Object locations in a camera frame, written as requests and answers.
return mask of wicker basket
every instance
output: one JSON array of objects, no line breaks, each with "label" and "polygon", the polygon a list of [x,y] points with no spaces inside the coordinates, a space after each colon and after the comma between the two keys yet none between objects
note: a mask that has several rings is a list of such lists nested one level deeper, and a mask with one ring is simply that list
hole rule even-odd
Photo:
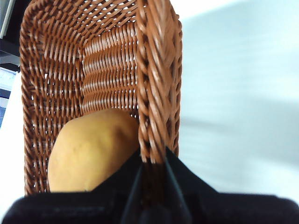
[{"label": "wicker basket", "polygon": [[144,162],[178,154],[182,32],[169,0],[32,0],[20,44],[26,194],[49,191],[56,136],[93,111],[138,119]]}]

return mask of brown wicker basket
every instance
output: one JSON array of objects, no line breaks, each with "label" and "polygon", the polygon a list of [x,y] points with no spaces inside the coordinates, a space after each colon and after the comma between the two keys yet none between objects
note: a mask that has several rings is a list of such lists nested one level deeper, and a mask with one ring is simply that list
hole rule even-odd
[{"label": "brown wicker basket", "polygon": [[49,191],[58,132],[93,111],[138,119],[144,162],[178,154],[182,31],[169,0],[32,0],[20,44],[26,194]]}]

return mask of black object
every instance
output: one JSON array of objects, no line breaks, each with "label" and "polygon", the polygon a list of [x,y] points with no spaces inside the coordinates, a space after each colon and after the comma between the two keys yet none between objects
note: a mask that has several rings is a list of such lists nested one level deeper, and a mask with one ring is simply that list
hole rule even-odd
[{"label": "black object", "polygon": [[162,204],[142,209],[144,167],[135,153],[92,192],[43,193],[16,201],[3,224],[299,224],[299,208],[293,201],[218,193],[170,150],[165,171]]}]

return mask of yellow potato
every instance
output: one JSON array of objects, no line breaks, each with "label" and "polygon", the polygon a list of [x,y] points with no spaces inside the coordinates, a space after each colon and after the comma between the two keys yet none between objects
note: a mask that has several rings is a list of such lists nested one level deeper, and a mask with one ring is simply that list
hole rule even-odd
[{"label": "yellow potato", "polygon": [[91,191],[137,150],[138,123],[109,109],[73,119],[61,129],[49,158],[51,192]]}]

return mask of woven basket handle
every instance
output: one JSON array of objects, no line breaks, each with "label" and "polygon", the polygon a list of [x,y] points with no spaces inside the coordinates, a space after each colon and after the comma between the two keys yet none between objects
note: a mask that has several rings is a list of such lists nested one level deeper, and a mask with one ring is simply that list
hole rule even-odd
[{"label": "woven basket handle", "polygon": [[173,30],[178,20],[169,0],[137,0],[137,4],[138,137],[142,161],[163,163],[170,132],[174,131],[169,125],[176,78],[171,66],[176,54]]}]

